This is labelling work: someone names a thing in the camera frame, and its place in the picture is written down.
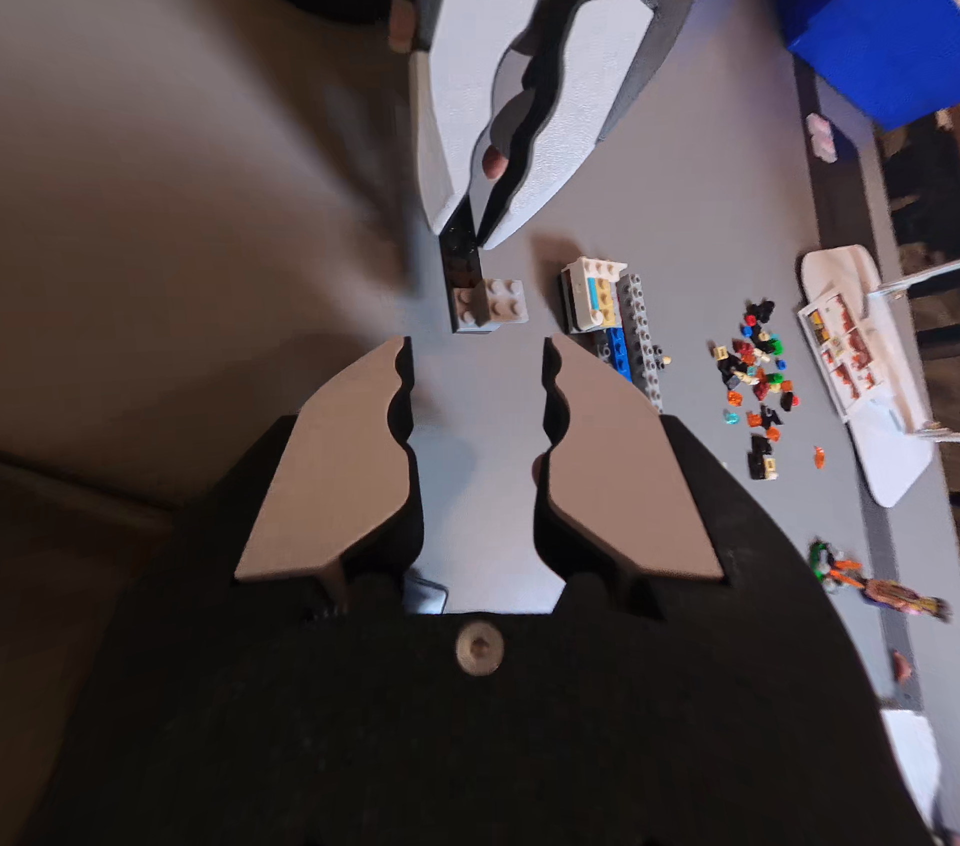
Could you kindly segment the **blue plastic bin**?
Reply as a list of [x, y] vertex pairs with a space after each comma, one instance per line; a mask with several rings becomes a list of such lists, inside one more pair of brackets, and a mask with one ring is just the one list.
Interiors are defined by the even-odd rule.
[[786, 48], [885, 130], [959, 101], [956, 0], [774, 0]]

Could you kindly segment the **small white pink lego piece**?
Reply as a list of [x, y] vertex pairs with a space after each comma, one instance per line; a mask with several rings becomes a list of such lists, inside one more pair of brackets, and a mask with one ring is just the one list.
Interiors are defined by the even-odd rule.
[[838, 161], [833, 123], [819, 112], [810, 112], [804, 120], [812, 156], [828, 165]]

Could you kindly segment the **sticker sheet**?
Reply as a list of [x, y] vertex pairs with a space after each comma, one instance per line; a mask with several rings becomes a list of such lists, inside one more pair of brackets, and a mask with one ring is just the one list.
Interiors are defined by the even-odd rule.
[[841, 422], [847, 424], [887, 392], [882, 363], [871, 344], [872, 329], [862, 324], [835, 287], [802, 307], [797, 318], [823, 385]]

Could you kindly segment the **white book stand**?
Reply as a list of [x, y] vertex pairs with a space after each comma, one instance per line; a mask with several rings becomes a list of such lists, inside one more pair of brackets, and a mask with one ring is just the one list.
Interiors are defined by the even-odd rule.
[[807, 304], [837, 288], [857, 319], [871, 328], [870, 344], [879, 357], [887, 392], [846, 426], [870, 493], [885, 508], [895, 506], [930, 466], [935, 445], [958, 441], [957, 432], [932, 417], [892, 305], [906, 298], [909, 288], [956, 271], [958, 260], [882, 282], [872, 255], [860, 245], [808, 252], [799, 264]]

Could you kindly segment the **grey lego vehicle chassis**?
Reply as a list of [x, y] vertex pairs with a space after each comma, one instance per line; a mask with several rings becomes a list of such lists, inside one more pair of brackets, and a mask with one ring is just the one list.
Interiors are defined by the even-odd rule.
[[671, 358], [654, 339], [642, 279], [626, 263], [580, 256], [558, 274], [564, 332], [664, 412]]

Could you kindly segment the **lego minifigure with guitar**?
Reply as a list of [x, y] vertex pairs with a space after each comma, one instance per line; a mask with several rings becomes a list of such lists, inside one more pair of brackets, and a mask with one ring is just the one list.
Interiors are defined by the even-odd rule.
[[921, 595], [893, 580], [868, 579], [863, 584], [861, 596], [875, 605], [906, 616], [930, 617], [945, 624], [953, 620], [952, 607], [946, 600]]

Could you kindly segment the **lego campfire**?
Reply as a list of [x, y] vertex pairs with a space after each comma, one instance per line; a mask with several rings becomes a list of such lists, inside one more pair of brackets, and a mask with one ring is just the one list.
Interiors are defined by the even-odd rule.
[[864, 565], [829, 542], [813, 540], [807, 556], [811, 571], [828, 595], [835, 595], [844, 587], [858, 591], [865, 588]]

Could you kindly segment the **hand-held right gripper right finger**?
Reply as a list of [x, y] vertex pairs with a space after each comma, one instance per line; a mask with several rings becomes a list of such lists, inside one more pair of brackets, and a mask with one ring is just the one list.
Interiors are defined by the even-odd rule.
[[538, 498], [587, 547], [641, 575], [707, 582], [724, 571], [662, 415], [564, 334], [544, 342]]

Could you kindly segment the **grey lego bracket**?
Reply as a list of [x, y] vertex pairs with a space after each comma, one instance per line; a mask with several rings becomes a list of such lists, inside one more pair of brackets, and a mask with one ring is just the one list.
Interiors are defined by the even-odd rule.
[[473, 286], [454, 286], [449, 299], [454, 334], [487, 335], [529, 321], [523, 283], [516, 278], [482, 278]]

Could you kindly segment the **pile of small lego pieces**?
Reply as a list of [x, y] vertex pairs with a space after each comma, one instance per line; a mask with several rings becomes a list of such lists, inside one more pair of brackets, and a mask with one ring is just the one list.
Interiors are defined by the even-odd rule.
[[775, 311], [771, 298], [746, 300], [734, 334], [706, 345], [726, 391], [724, 421], [748, 433], [746, 465], [755, 482], [778, 479], [776, 450], [786, 416], [801, 403], [787, 374], [784, 342], [772, 328]]

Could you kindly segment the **long black lego plate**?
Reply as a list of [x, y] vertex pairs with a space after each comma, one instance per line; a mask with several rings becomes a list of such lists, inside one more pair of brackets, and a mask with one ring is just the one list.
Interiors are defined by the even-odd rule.
[[438, 236], [438, 247], [452, 333], [476, 336], [493, 333], [499, 324], [476, 321], [474, 289], [480, 287], [481, 293], [497, 294], [503, 291], [503, 280], [487, 281], [483, 276], [469, 195], [462, 198], [444, 225]]

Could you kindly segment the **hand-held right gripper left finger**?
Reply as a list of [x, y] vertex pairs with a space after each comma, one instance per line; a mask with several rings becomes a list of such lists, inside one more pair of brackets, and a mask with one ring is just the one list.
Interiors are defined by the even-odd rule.
[[412, 340], [392, 336], [299, 409], [233, 577], [319, 579], [343, 600], [362, 576], [402, 590], [425, 524]]

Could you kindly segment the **white printed paper bag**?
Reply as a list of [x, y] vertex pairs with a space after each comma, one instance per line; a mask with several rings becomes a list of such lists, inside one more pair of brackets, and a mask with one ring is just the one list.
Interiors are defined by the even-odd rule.
[[904, 708], [882, 708], [880, 715], [906, 788], [926, 826], [934, 831], [942, 765], [930, 720]]

